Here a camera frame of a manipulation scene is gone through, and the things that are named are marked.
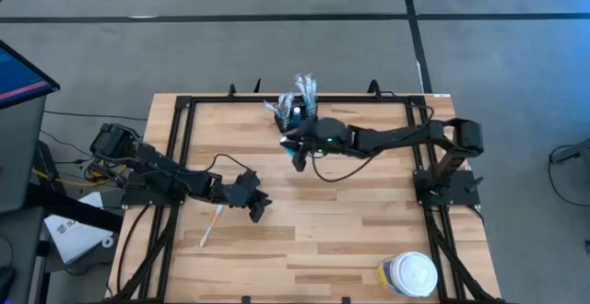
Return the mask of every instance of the monitor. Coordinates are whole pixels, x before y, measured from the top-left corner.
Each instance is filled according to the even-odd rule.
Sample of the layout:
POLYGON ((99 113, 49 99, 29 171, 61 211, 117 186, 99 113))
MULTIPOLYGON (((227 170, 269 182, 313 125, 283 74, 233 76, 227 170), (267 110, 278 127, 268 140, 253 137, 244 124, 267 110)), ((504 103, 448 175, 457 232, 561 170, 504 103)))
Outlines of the monitor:
POLYGON ((0 110, 59 90, 59 84, 0 41, 0 110))

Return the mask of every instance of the wooden tabletop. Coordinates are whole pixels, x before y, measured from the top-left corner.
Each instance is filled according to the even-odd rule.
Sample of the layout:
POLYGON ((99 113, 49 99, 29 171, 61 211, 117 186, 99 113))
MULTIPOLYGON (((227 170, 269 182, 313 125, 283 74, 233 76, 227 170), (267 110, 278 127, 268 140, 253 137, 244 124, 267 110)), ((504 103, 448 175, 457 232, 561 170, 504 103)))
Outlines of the wooden tabletop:
MULTIPOLYGON (((176 96, 155 95, 147 122, 145 140, 162 153, 176 96)), ((426 101, 435 109, 434 119, 455 117, 448 96, 426 95, 426 101)), ((404 107, 398 104, 325 103, 319 115, 377 130, 407 126, 404 107)), ((199 249, 216 207, 188 199, 178 219, 166 302, 240 302, 242 296, 251 296, 253 302, 339 302, 342 297, 359 303, 438 302, 436 291, 430 298, 406 298, 376 284, 376 268, 383 259, 404 251, 431 254, 411 177, 415 168, 411 148, 384 151, 350 179, 327 183, 316 177, 311 165, 302 173, 295 171, 290 156, 278 144, 280 137, 271 113, 261 103, 198 104, 187 167, 201 170, 215 154, 231 154, 258 172, 260 189, 273 204, 257 224, 247 210, 225 208, 206 246, 199 249)), ((329 156, 318 159, 317 167, 325 177, 336 178, 362 162, 329 156)), ((243 169, 219 158, 211 171, 222 174, 224 182, 233 182, 243 169)), ((125 213, 121 239, 127 237, 140 210, 135 207, 125 213)), ((499 296, 480 219, 460 206, 452 207, 450 215, 459 257, 484 289, 499 296)), ((152 216, 150 208, 130 240, 123 283, 145 257, 152 216)), ((122 246, 121 240, 109 280, 111 289, 115 289, 122 246)), ((447 287, 453 289, 446 259, 443 264, 447 287)), ((157 287, 159 261, 154 266, 151 295, 157 287)))

